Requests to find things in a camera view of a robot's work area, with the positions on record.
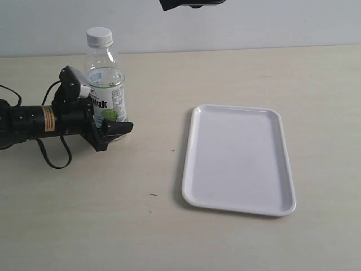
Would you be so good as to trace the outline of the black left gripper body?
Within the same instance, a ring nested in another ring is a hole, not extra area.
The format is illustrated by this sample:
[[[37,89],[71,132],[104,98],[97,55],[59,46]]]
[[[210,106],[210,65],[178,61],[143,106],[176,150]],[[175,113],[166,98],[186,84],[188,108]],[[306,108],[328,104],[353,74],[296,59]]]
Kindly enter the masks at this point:
[[[57,136],[81,135],[95,151],[105,151],[108,143],[102,138],[95,125],[94,110],[90,98],[65,100],[54,97],[52,109],[55,115],[55,133]]]

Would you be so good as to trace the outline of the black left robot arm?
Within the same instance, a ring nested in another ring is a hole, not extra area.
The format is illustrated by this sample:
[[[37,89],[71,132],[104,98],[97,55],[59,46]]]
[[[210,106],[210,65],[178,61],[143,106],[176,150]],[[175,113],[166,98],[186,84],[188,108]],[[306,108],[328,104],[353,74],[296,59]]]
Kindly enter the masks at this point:
[[[37,141],[46,153],[42,138],[80,135],[95,151],[105,151],[116,138],[132,131],[131,122],[103,120],[98,128],[89,98],[70,102],[53,100],[50,106],[13,106],[1,100],[1,148],[28,140]]]

